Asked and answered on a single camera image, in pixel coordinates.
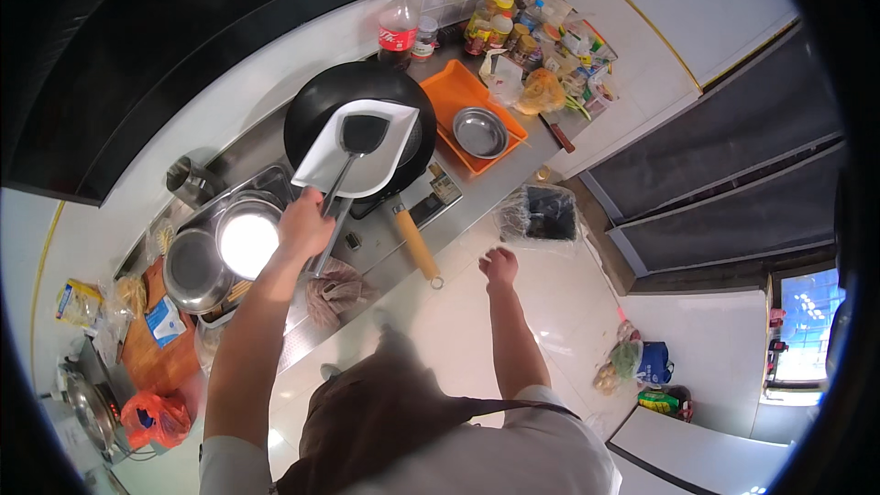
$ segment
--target person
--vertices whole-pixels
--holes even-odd
[[[306,189],[279,224],[280,244],[232,318],[208,385],[201,493],[614,494],[621,474],[600,438],[565,408],[514,290],[517,258],[494,248],[486,275],[495,376],[502,400],[449,397],[390,321],[371,356],[309,401],[299,460],[272,483],[269,404],[297,276],[327,245],[333,219]],[[502,428],[468,423],[505,411]]]

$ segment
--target white shirt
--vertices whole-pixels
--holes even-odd
[[[523,389],[516,399],[564,407],[545,386]],[[232,436],[204,441],[199,475],[205,494],[265,495],[273,487],[266,448]],[[621,480],[608,449],[586,424],[567,414],[522,408],[504,412],[501,428],[461,424],[345,492],[617,495]]]

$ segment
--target brown apron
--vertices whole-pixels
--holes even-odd
[[[578,417],[543,401],[446,396],[416,357],[412,341],[384,329],[373,355],[315,390],[300,459],[275,487],[280,495],[335,493],[380,474],[472,417],[520,407]]]

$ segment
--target white plate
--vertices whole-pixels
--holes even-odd
[[[348,115],[375,115],[387,119],[390,125],[376,151],[355,159],[337,197],[367,197],[381,190],[391,180],[419,110],[378,100],[356,100],[342,105],[330,117],[293,174],[291,183],[301,187],[311,185],[323,193],[330,191],[348,158],[339,143],[342,119]]]

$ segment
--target towel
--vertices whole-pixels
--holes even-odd
[[[338,314],[379,296],[380,292],[367,285],[355,268],[333,257],[327,259],[321,277],[309,281],[305,288],[309,317],[319,327],[338,326]]]

